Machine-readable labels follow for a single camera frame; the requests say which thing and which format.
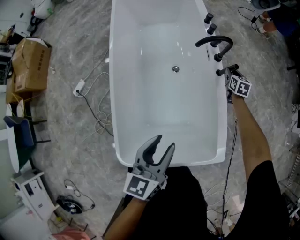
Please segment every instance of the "gray floor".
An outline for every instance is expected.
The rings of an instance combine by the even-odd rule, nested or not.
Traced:
[[[48,119],[47,124],[39,127],[39,137],[51,139],[50,143],[38,145],[34,162],[45,171],[45,180],[54,197],[72,193],[64,188],[64,179],[71,179],[94,199],[95,209],[76,216],[75,220],[88,223],[97,236],[104,232],[123,196],[127,169],[118,162],[112,147],[113,138],[107,133],[93,134],[83,142],[94,131],[95,120],[84,99],[74,97],[72,91],[99,63],[108,48],[111,4],[111,0],[74,0],[70,4],[60,4],[36,34],[53,46],[50,66],[54,71],[49,71],[47,90],[33,102],[36,116]],[[250,22],[237,12],[238,6],[250,7],[244,0],[205,0],[205,4],[215,16],[217,33],[234,41],[223,65],[239,64],[241,72],[253,84],[246,102],[267,136],[277,179],[282,180],[287,177],[294,160],[286,142],[292,96],[297,88],[295,72],[286,71],[293,63],[288,58],[284,39],[279,33],[272,34],[269,40],[258,35]],[[87,86],[101,71],[108,71],[108,65],[101,64]],[[93,109],[108,87],[108,77],[103,75],[87,96]],[[109,99],[104,100],[104,105],[104,109],[109,108]],[[204,193],[225,181],[234,120],[233,107],[229,105],[226,160],[191,168]],[[205,195],[209,209],[221,211],[222,189],[223,186],[217,185]],[[226,195],[226,209],[230,209],[231,214],[240,212],[245,194],[246,179],[238,135]],[[91,205],[84,197],[79,200],[86,207]],[[214,220],[220,215],[209,210],[208,217]]]

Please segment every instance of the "box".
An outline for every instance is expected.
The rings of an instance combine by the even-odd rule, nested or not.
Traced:
[[[47,88],[51,45],[39,38],[25,38],[12,57],[15,93],[41,91]]]
[[[249,96],[251,86],[252,84],[246,78],[231,75],[228,88],[234,94],[247,98]]]
[[[15,92],[15,74],[13,73],[11,78],[7,79],[6,83],[6,103],[18,103],[21,99],[31,98],[31,92]]]

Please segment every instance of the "white bathtub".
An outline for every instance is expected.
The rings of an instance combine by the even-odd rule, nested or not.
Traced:
[[[156,135],[163,138],[155,161],[172,142],[171,167],[224,161],[225,81],[213,59],[219,47],[195,47],[208,36],[206,14],[202,0],[112,1],[110,94],[123,165],[132,166],[138,148]]]

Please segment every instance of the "tub spout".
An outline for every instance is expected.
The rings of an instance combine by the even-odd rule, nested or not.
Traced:
[[[222,60],[222,57],[225,55],[225,53],[227,53],[233,47],[233,41],[229,37],[225,37],[225,36],[205,37],[205,38],[201,39],[200,41],[196,42],[195,45],[196,45],[196,47],[200,47],[205,43],[210,42],[210,44],[212,44],[212,42],[214,42],[214,44],[212,46],[216,47],[215,43],[217,41],[228,42],[228,45],[220,53],[218,53],[214,56],[214,60],[216,60],[217,62],[220,62]]]

